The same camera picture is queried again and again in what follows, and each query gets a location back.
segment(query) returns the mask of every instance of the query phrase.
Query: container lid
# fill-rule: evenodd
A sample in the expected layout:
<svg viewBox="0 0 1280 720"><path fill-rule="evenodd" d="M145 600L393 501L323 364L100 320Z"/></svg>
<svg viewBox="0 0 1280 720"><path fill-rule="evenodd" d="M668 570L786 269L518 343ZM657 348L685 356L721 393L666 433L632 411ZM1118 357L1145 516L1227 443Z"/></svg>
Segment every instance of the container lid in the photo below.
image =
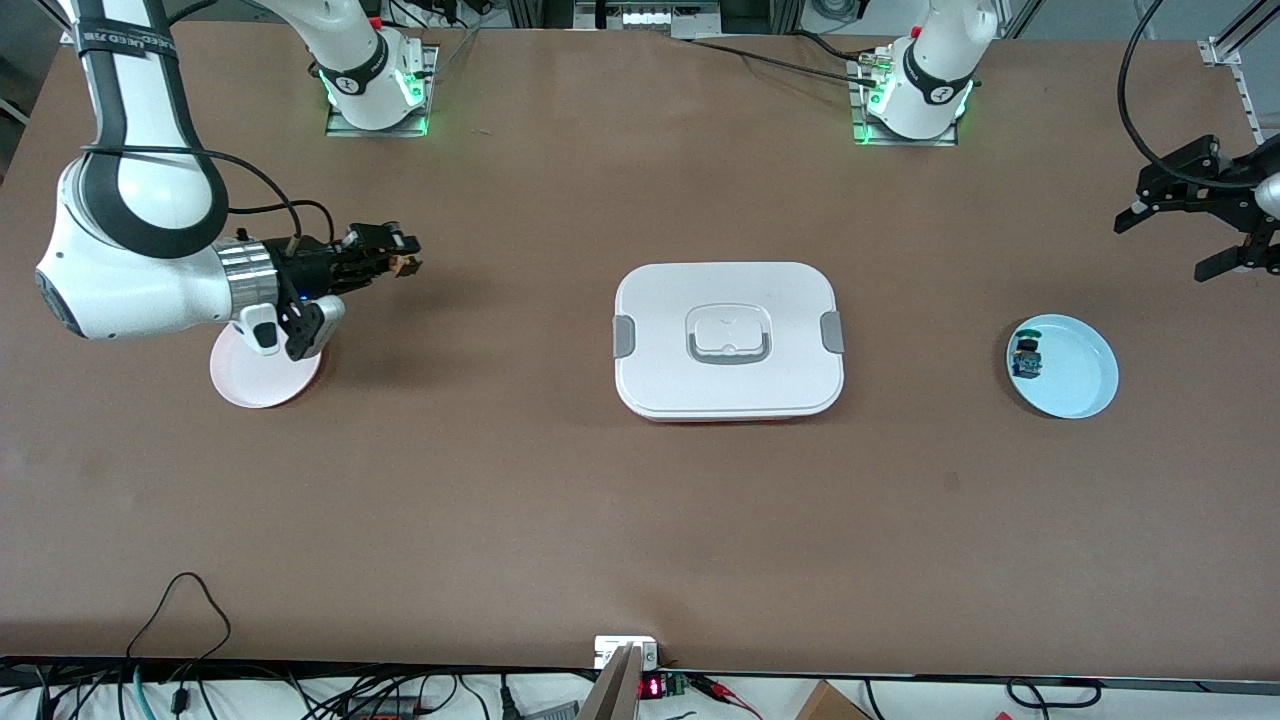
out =
<svg viewBox="0 0 1280 720"><path fill-rule="evenodd" d="M654 420L812 415L844 387L836 295L801 263L644 265L618 286L618 395Z"/></svg>

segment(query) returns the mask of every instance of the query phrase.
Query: small object on plate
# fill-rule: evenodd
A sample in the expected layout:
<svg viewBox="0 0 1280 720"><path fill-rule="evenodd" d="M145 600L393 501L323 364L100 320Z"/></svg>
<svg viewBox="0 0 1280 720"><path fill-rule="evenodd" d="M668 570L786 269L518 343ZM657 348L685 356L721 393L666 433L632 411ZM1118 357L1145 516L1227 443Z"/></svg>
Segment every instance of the small object on plate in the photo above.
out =
<svg viewBox="0 0 1280 720"><path fill-rule="evenodd" d="M284 337L279 327L276 332ZM259 355L228 323L209 354L209 377L218 395L233 405L274 407L293 400L311 384L323 355L321 351L315 357L296 363L284 350L275 355Z"/></svg>
<svg viewBox="0 0 1280 720"><path fill-rule="evenodd" d="M1044 357L1034 377L1018 374L1018 354L1028 340L1036 342L1033 352ZM1120 366L1111 346L1098 331L1066 315L1038 315L1018 325L1009 338L1005 368L1027 402L1071 420L1105 410L1120 387Z"/></svg>
<svg viewBox="0 0 1280 720"><path fill-rule="evenodd" d="M1038 378L1041 370L1041 354L1036 352L1039 347L1037 342L1041 337L1039 331L1019 331L1014 333L1014 338L1018 340L1016 347L1014 347L1014 365L1012 372L1015 378Z"/></svg>

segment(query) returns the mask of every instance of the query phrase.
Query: green led light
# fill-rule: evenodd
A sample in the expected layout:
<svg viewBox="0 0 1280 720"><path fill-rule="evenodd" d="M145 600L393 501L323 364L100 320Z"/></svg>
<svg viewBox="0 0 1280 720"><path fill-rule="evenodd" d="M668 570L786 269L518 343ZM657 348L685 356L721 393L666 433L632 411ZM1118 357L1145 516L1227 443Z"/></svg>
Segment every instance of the green led light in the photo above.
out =
<svg viewBox="0 0 1280 720"><path fill-rule="evenodd" d="M422 83L420 79L411 74L396 73L396 82L399 83L406 102L417 105L422 101Z"/></svg>

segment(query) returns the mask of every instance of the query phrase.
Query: metal bracket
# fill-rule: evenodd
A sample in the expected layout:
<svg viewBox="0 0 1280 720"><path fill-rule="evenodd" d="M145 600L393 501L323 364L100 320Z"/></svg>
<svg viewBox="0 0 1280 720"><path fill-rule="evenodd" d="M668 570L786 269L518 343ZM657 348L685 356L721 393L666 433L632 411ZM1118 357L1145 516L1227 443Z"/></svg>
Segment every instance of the metal bracket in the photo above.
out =
<svg viewBox="0 0 1280 720"><path fill-rule="evenodd" d="M888 47L877 47L877 56L891 55ZM861 63L854 60L847 60L845 63L845 72L850 78L872 78L872 73L867 72L867 68ZM870 104L870 96L876 92L874 88L864 87L858 85L852 79L849 82L849 105L854 113L854 141L859 145L916 145L924 147L954 147L959 143L959 135L956 133L956 123L959 122L959 115L956 120L951 120L946 132L938 137L929 140L911 140L902 137L896 132L888 129L888 127L876 115L867 111L867 105ZM964 104L960 104L961 114L964 111Z"/></svg>
<svg viewBox="0 0 1280 720"><path fill-rule="evenodd" d="M1235 90L1240 94L1240 104L1244 105L1244 119L1249 123L1249 129L1253 131L1253 140L1258 145L1266 141L1262 135L1262 126L1258 123L1258 115L1253 110L1253 99L1249 97L1249 86L1244 83L1244 67L1240 64L1240 54L1231 51L1228 55L1221 55L1220 46L1215 42L1215 38L1202 40L1196 44L1201 51L1201 60L1211 68L1225 67L1231 70L1231 78L1235 79Z"/></svg>
<svg viewBox="0 0 1280 720"><path fill-rule="evenodd" d="M422 45L416 37L407 37L408 73L422 73L422 79L406 79L406 92L420 92L422 104L411 110L404 119L389 128L361 129L347 122L342 113L328 102L329 114L324 133L332 137L422 137L431 122L431 97L435 95L435 65L440 56L439 45Z"/></svg>
<svg viewBox="0 0 1280 720"><path fill-rule="evenodd" d="M609 664L620 647L630 646L640 646L643 670L658 669L658 641L649 635L595 635L595 662L593 666L600 670Z"/></svg>
<svg viewBox="0 0 1280 720"><path fill-rule="evenodd" d="M1266 29L1276 17L1280 17L1280 0L1254 0L1240 10L1240 14L1228 23L1221 33L1201 44L1201 55L1204 55L1207 45L1212 61L1206 59L1206 63L1212 65L1239 64L1240 49Z"/></svg>

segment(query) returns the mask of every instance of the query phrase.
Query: metal mounting plate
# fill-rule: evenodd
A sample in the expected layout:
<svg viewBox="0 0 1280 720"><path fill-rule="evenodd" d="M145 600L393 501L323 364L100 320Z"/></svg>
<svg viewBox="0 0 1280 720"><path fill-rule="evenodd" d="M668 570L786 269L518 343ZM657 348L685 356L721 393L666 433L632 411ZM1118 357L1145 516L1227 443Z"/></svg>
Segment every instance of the metal mounting plate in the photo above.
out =
<svg viewBox="0 0 1280 720"><path fill-rule="evenodd" d="M878 49L877 54L886 50L887 49ZM845 72L847 72L850 77L855 78L870 77L861 64L852 60L847 60L845 63ZM855 82L849 83L849 105L854 111L854 140L859 145L916 145L924 147L952 147L959 143L956 120L951 122L951 126L947 127L946 132L929 140L911 140L888 129L888 127L886 127L879 118L867 111L867 99L870 92L870 88L863 87Z"/></svg>
<svg viewBox="0 0 1280 720"><path fill-rule="evenodd" d="M644 648L644 670L658 669L658 641L649 635L595 635L595 662L596 670L603 670L608 665L613 652L622 646L637 643Z"/></svg>

